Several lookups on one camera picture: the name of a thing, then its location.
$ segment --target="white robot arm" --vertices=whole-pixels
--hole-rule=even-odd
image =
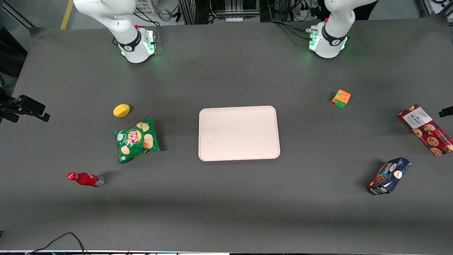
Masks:
[[[347,33],[356,21],[354,9],[377,0],[325,0],[330,17],[307,29],[312,41],[309,49],[323,58],[336,57],[344,48]]]
[[[110,30],[128,61],[140,63],[155,53],[154,32],[134,26],[126,16],[134,13],[135,0],[74,0],[74,5]]]

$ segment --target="rubik's cube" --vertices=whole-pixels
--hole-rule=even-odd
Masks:
[[[344,90],[339,90],[335,97],[332,100],[332,104],[335,104],[339,108],[343,108],[347,102],[349,101],[349,98],[351,97],[351,94]]]

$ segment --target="red bottle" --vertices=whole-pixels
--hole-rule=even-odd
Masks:
[[[76,181],[80,185],[100,187],[104,184],[104,177],[90,173],[69,173],[67,178]]]

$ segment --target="yellow floor line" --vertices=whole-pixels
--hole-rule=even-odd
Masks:
[[[71,16],[71,10],[73,6],[74,2],[72,0],[69,0],[69,2],[67,3],[66,12],[64,13],[63,22],[61,23],[60,29],[66,29],[67,22],[69,21],[69,16]]]

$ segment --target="lemon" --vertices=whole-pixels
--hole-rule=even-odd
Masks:
[[[113,109],[113,115],[118,118],[126,116],[130,111],[130,106],[127,104],[120,104]]]

